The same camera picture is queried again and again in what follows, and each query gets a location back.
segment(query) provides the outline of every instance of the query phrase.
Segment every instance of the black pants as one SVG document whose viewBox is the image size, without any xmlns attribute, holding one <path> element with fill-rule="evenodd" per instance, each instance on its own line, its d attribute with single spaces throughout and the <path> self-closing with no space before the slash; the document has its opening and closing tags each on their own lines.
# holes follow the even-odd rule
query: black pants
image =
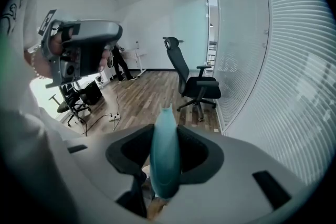
<svg viewBox="0 0 336 224">
<path fill-rule="evenodd" d="M 119 65 L 124 70 L 126 78 L 127 79 L 132 79 L 133 77 L 132 77 L 130 71 L 128 70 L 127 63 L 124 61 L 124 59 L 122 59 L 122 56 L 120 54 L 119 49 L 117 49 L 117 48 L 113 49 L 112 54 L 113 54 L 113 66 L 114 66 L 115 72 L 117 74 L 118 80 L 122 81 L 122 79 L 123 79 L 123 77 L 121 75 L 121 72 L 119 70 Z"/>
</svg>

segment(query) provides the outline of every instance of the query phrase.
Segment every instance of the office chair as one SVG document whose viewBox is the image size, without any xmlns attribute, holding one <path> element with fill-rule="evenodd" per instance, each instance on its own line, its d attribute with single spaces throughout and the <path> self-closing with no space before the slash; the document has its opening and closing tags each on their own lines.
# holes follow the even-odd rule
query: office chair
<svg viewBox="0 0 336 224">
<path fill-rule="evenodd" d="M 79 99 L 81 98 L 83 94 L 80 91 L 76 90 L 71 83 L 67 85 L 59 86 L 59 90 L 64 99 L 61 104 L 55 98 L 55 94 L 49 98 L 49 100 L 53 99 L 58 104 L 57 112 L 63 113 L 68 110 L 71 111 L 72 114 L 70 116 L 70 119 L 67 122 L 69 127 L 71 127 L 69 122 L 72 120 L 74 116 L 76 116 L 76 118 L 80 121 L 80 123 L 83 123 L 82 120 L 78 118 L 78 112 L 86 110 L 86 109 L 88 111 L 91 111 L 91 109 L 88 106 L 86 106 L 84 103 L 82 104 L 76 103 L 77 101 L 79 101 Z"/>
<path fill-rule="evenodd" d="M 172 62 L 175 70 L 179 75 L 179 85 L 178 90 L 182 97 L 187 96 L 193 98 L 191 101 L 183 104 L 177 108 L 180 111 L 181 108 L 193 104 L 198 108 L 198 121 L 203 121 L 204 114 L 202 111 L 201 103 L 211 104 L 213 108 L 216 108 L 216 103 L 205 100 L 203 98 L 218 99 L 221 97 L 221 91 L 219 89 L 219 83 L 215 78 L 212 77 L 202 77 L 204 69 L 211 68 L 211 66 L 198 66 L 199 75 L 198 77 L 189 76 L 189 68 L 184 61 L 183 55 L 180 48 L 178 47 L 182 40 L 178 40 L 174 37 L 164 37 L 164 45 L 167 48 L 167 54 Z"/>
</svg>

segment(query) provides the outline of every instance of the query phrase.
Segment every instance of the teal object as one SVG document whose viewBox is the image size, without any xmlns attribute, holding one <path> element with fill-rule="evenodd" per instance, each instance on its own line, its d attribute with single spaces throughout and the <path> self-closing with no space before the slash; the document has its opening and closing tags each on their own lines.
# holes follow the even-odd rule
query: teal object
<svg viewBox="0 0 336 224">
<path fill-rule="evenodd" d="M 169 199 L 178 190 L 180 180 L 180 148 L 172 105 L 161 108 L 156 119 L 150 154 L 151 183 L 155 193 Z"/>
</svg>

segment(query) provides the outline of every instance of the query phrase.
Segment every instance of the power strip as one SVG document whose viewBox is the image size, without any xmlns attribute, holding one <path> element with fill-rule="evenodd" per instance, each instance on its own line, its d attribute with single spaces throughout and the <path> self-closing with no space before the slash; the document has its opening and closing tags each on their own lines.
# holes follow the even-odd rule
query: power strip
<svg viewBox="0 0 336 224">
<path fill-rule="evenodd" d="M 112 114 L 109 121 L 116 121 L 120 119 L 120 114 Z"/>
</svg>

